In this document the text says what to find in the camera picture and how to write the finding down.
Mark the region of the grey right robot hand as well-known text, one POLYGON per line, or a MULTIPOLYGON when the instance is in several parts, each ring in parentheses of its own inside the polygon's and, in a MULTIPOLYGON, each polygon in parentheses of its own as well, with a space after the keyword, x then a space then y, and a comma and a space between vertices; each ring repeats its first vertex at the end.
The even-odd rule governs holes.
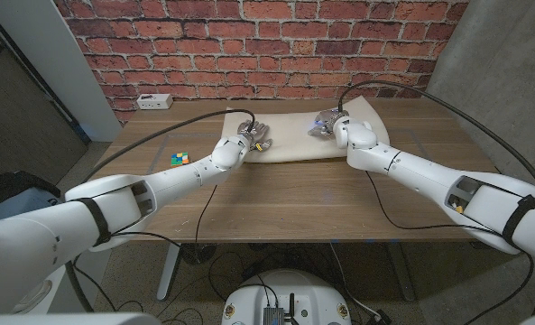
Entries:
POLYGON ((315 117, 315 126, 308 131, 308 135, 331 135, 336 121, 344 116, 349 116, 349 113, 347 111, 339 111, 338 109, 320 111, 315 117))

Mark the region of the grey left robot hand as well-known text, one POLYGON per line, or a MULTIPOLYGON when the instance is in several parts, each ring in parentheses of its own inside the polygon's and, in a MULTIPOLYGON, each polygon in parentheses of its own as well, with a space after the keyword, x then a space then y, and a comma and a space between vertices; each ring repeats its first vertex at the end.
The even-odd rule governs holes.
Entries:
POLYGON ((263 152, 272 146, 272 139, 263 140, 270 127, 258 121, 245 120, 237 128, 237 133, 250 142, 250 151, 263 152))

